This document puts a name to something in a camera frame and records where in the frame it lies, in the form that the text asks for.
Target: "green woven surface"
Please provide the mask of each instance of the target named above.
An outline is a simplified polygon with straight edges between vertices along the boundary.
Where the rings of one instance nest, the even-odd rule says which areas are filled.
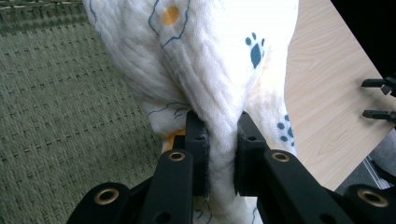
[[[81,3],[9,5],[0,1],[0,223],[65,223],[94,186],[152,175],[161,141]]]

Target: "wicker surface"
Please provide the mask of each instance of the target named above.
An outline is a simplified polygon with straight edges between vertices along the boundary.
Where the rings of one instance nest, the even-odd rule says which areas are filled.
[[[82,4],[56,2],[0,1],[0,223],[65,223],[94,186],[152,175],[161,150]]]

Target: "white fabric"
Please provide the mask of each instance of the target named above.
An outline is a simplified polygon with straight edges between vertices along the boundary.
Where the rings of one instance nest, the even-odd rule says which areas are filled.
[[[184,128],[189,109],[205,123],[210,196],[208,203],[196,204],[194,222],[260,223],[255,200],[233,191],[237,121],[246,110],[271,148],[295,154],[284,82],[298,0],[84,0],[84,5],[165,144]]]

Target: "white cloth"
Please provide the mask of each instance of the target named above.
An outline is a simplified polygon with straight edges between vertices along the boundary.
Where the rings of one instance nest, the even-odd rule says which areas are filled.
[[[88,18],[155,133],[184,129],[193,109],[210,138],[208,203],[195,223],[260,223],[235,197],[237,121],[246,110],[271,148],[295,154],[284,102],[298,0],[84,0]]]

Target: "wooden table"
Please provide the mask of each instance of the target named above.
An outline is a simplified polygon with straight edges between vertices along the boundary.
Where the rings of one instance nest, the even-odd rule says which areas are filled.
[[[360,87],[380,75],[330,0],[300,0],[299,10],[286,104],[300,161],[334,190],[394,126],[363,110],[396,110],[395,99]]]

